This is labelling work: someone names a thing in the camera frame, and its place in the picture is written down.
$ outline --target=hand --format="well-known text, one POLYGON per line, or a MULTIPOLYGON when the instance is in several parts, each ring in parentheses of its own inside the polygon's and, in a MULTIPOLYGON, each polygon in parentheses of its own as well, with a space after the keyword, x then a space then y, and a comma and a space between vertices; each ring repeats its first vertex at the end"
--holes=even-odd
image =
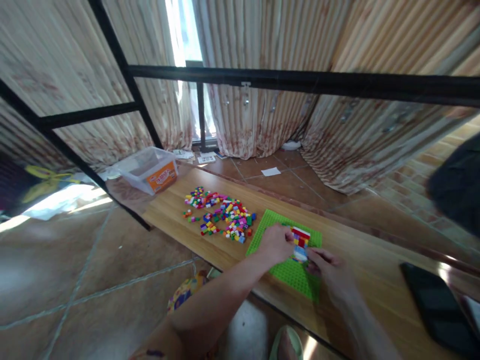
POLYGON ((294 253, 294 248, 294 235, 290 227, 276 223, 263 233, 258 253, 272 267, 287 260, 294 253))
POLYGON ((315 247, 308 247, 306 254, 311 260, 306 268, 307 271, 325 282, 330 299, 335 306, 355 301, 361 296, 345 260, 327 250, 315 247))

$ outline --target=orange label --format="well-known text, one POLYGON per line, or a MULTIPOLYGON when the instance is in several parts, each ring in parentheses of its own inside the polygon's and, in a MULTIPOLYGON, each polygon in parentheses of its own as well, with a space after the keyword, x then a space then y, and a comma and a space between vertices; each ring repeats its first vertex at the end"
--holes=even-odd
POLYGON ((177 177, 175 172, 174 162, 170 161, 167 165, 162 167, 160 170, 154 172, 147 178, 150 187, 155 193, 166 188, 170 183, 172 183, 177 177))

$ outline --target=window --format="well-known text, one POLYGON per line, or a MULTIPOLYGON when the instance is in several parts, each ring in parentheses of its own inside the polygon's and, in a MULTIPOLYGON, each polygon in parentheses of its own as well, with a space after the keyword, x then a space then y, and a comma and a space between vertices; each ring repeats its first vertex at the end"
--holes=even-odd
MULTIPOLYGON (((181 37, 183 41, 183 52, 187 66, 203 67, 202 52, 200 50, 199 35, 197 33, 197 23, 195 21, 194 6, 192 0, 177 0, 180 12, 181 37)), ((200 140, 200 120, 199 120, 199 101, 197 93, 197 84, 189 82, 190 103, 194 117, 193 141, 200 140)), ((204 112, 205 112, 205 139, 211 140, 217 137, 212 116, 212 106, 210 102, 207 85, 203 85, 204 112)))

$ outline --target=slipper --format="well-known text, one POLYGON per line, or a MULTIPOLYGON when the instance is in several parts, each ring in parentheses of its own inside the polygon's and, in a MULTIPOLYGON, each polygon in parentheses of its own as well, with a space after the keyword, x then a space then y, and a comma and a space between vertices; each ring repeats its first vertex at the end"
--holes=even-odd
POLYGON ((282 337, 282 332, 286 329, 288 337, 290 338, 291 346, 293 351, 295 351, 296 357, 298 360, 303 360, 304 358, 304 348, 302 347, 302 342, 300 337, 293 327, 285 325, 278 330, 273 341, 273 346, 271 347, 270 358, 269 360, 278 360, 280 338, 282 337))

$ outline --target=striped curtain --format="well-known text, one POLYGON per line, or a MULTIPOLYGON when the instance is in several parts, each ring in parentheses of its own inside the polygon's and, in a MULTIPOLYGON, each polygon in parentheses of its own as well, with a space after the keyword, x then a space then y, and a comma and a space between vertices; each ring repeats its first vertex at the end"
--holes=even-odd
MULTIPOLYGON (((165 0, 105 3, 108 12, 115 13, 115 31, 132 64, 146 64, 149 59, 156 59, 154 65, 182 61, 178 10, 168 4, 165 0)), ((39 116, 133 100, 87 0, 4 0, 0 19, 0 78, 39 116)), ((163 146, 189 149, 191 109, 185 105, 186 85, 145 80, 138 86, 163 146)), ((73 168, 14 113, 0 104, 3 152, 21 165, 55 171, 73 168)), ((136 112, 56 132, 98 170, 152 145, 136 112)))
MULTIPOLYGON (((194 9, 206 67, 478 74, 480 6, 472 1, 195 0, 194 9)), ((293 136, 319 178, 345 194, 399 167, 475 114, 228 86, 209 92, 226 154, 268 156, 293 136)))
MULTIPOLYGON (((203 65, 327 71, 350 4, 193 0, 203 65)), ((220 150, 242 159, 278 150, 306 121, 318 98, 224 85, 210 85, 208 93, 220 150)))
MULTIPOLYGON (((332 71, 477 76, 480 6, 473 2, 357 1, 332 71)), ((353 194, 470 120, 476 111, 322 95, 301 153, 329 187, 353 194)))

